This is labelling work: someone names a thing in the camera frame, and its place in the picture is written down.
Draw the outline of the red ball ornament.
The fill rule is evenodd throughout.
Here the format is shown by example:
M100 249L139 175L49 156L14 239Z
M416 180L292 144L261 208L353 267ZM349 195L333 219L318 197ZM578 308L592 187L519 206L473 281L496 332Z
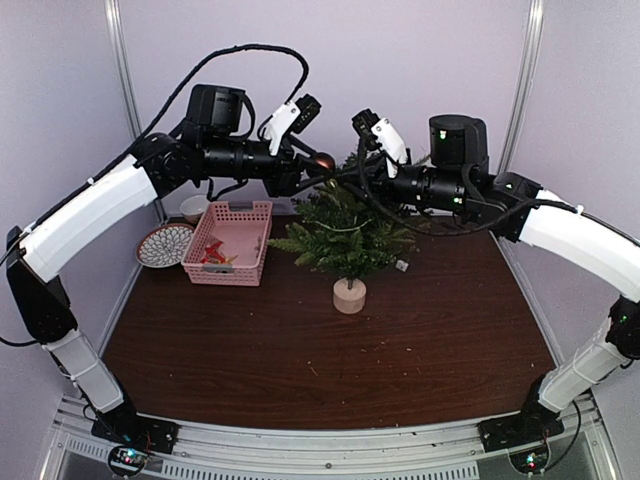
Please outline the red ball ornament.
M335 171L335 160L330 154L326 152L317 152L313 159L319 167L322 167L329 172Z

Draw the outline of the small green christmas tree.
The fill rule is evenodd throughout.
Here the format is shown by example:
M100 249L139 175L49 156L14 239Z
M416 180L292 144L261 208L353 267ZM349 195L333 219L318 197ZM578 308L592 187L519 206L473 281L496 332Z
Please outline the small green christmas tree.
M362 203L330 203L327 182L294 202L298 222L268 245L295 254L297 266L337 277L333 305L344 314L360 312L366 303L364 279L405 261L416 249L417 234Z

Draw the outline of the pink plastic basket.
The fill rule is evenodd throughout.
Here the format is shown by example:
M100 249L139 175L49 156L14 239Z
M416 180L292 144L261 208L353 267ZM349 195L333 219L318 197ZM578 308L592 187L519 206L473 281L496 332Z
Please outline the pink plastic basket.
M257 287L264 269L272 228L271 201L217 201L201 217L181 265L198 285ZM204 249L220 240L220 252L235 256L232 265L202 264Z

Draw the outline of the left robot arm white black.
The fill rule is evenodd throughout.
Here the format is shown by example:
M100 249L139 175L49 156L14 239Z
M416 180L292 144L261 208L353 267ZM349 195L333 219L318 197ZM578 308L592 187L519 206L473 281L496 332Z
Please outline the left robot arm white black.
M316 153L296 136L319 114L320 103L309 94L285 102L257 140L238 132L241 111L252 108L241 89L195 86L184 119L170 133L143 135L46 220L8 238L7 280L27 331L106 414L106 429L123 444L143 436L143 421L127 409L123 388L80 332L59 273L121 219L188 181L259 179L271 197L311 186L301 175L313 168Z

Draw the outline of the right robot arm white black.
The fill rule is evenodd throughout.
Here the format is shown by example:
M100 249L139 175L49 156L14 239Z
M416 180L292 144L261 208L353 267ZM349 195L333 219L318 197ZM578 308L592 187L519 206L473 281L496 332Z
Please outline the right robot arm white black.
M394 204L454 213L472 231L554 253L615 287L607 320L573 358L531 388L513 419L519 440L535 440L579 394L639 358L639 242L580 206L513 172L489 171L485 122L460 114L429 120L429 165L412 163L392 123L369 109L352 125L359 137L358 185L381 214Z

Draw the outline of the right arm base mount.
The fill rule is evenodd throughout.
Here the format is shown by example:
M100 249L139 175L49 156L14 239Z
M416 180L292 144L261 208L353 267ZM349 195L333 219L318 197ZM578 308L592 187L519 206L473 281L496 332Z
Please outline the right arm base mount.
M522 420L519 414L481 421L478 431L486 453L506 450L519 474L543 474L551 466L549 440L565 431L559 420L547 424Z

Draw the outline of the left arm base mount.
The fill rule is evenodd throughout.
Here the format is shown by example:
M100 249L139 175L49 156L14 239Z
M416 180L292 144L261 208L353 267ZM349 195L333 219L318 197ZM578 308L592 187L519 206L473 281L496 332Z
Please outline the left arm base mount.
M179 426L137 413L102 413L94 410L91 434L114 442L107 454L107 466L118 477L131 478L142 472L154 454L171 454Z

